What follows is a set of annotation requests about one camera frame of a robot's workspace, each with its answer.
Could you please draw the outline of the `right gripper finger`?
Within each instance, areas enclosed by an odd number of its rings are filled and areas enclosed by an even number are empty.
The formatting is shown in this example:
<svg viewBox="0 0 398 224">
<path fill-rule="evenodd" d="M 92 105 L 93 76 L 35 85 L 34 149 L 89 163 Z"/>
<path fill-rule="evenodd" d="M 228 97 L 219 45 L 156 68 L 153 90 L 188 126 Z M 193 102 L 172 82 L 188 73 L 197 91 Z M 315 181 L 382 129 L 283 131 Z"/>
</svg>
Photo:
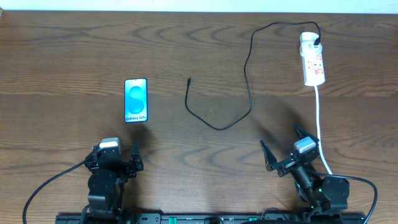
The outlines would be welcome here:
<svg viewBox="0 0 398 224">
<path fill-rule="evenodd" d="M 264 153 L 264 159 L 266 163 L 266 170 L 267 171 L 273 171 L 275 169 L 275 165 L 277 164 L 277 159 L 269 149 L 268 145 L 265 143 L 264 140 L 260 141 L 262 151 Z"/>
<path fill-rule="evenodd" d="M 310 134 L 308 131 L 303 129 L 303 127 L 301 127 L 299 124 L 297 123 L 294 124 L 294 130 L 299 139 L 304 139 L 309 137 L 311 140 L 315 142 L 317 146 L 319 145 L 320 140 L 316 136 Z"/>
</svg>

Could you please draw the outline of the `blue Galaxy smartphone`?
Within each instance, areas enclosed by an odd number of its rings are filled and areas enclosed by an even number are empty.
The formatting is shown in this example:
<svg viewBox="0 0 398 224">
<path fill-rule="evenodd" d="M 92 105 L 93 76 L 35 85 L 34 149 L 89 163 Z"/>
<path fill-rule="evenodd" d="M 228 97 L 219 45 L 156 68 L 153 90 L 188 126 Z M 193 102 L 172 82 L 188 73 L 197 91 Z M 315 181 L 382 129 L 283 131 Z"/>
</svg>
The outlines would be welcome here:
<svg viewBox="0 0 398 224">
<path fill-rule="evenodd" d="M 148 91 L 146 78 L 124 82 L 124 121 L 140 123 L 148 120 Z"/>
</svg>

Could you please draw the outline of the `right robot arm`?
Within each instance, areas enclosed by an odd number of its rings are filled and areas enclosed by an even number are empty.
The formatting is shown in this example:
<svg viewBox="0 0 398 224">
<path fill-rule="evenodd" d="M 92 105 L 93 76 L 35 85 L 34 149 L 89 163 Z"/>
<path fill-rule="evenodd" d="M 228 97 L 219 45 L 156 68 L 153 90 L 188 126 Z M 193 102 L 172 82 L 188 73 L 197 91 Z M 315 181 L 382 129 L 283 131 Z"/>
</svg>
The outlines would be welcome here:
<svg viewBox="0 0 398 224">
<path fill-rule="evenodd" d="M 265 141 L 261 141 L 266 169 L 276 170 L 279 177 L 291 174 L 298 194 L 316 212 L 340 212 L 348 208 L 349 182 L 344 178 L 320 177 L 312 166 L 319 155 L 320 140 L 294 125 L 298 141 L 294 143 L 290 156 L 278 161 Z"/>
</svg>

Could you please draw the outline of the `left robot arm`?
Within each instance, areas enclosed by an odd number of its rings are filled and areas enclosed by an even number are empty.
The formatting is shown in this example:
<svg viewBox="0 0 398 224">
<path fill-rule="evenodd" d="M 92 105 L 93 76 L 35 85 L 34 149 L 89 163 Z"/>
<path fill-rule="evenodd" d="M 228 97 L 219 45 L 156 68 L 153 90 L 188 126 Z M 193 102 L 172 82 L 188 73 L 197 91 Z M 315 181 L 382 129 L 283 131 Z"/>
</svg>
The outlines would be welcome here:
<svg viewBox="0 0 398 224">
<path fill-rule="evenodd" d="M 91 172 L 88 179 L 88 205 L 81 223 L 135 223 L 134 215 L 123 209 L 124 185 L 144 170 L 137 142 L 133 141 L 130 159 L 122 161 L 119 138 L 103 139 L 85 158 Z"/>
</svg>

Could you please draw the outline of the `white charger plug adapter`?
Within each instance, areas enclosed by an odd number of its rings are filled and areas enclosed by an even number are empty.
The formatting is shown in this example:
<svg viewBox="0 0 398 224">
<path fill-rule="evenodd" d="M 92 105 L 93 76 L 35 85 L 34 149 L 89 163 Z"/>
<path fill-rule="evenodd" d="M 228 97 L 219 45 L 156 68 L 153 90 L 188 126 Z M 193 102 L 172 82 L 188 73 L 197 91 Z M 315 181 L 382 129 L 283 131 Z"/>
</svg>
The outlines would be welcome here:
<svg viewBox="0 0 398 224">
<path fill-rule="evenodd" d="M 302 50 L 321 50 L 319 35 L 314 32 L 303 32 L 300 35 L 300 47 Z"/>
</svg>

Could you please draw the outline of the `white power strip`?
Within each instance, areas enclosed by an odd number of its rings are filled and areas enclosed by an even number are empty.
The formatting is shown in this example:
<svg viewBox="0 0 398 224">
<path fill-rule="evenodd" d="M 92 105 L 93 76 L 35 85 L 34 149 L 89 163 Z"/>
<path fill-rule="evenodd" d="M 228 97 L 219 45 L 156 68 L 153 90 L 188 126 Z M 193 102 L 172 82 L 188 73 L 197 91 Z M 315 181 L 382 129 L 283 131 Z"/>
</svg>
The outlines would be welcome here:
<svg viewBox="0 0 398 224">
<path fill-rule="evenodd" d="M 322 45 L 314 45 L 310 41 L 301 43 L 303 78 L 305 86 L 318 86 L 325 82 Z"/>
</svg>

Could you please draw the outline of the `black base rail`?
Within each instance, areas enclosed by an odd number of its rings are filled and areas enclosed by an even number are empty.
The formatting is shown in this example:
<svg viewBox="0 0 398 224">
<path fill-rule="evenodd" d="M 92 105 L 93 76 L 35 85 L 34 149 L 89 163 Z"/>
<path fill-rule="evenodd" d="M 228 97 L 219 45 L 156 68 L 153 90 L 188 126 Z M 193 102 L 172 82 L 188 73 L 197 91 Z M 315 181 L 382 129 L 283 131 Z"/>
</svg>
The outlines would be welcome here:
<svg viewBox="0 0 398 224">
<path fill-rule="evenodd" d="M 119 220 L 101 220 L 93 218 L 90 214 L 86 214 L 84 220 L 81 215 L 58 215 L 55 218 L 56 224 L 74 224 L 74 223 L 131 223 L 131 224 L 205 224 L 205 223 L 281 223 L 281 222 L 302 222 L 299 216 L 288 213 L 266 213 L 264 215 L 161 215 L 159 213 L 138 213 L 132 214 L 128 218 Z"/>
</svg>

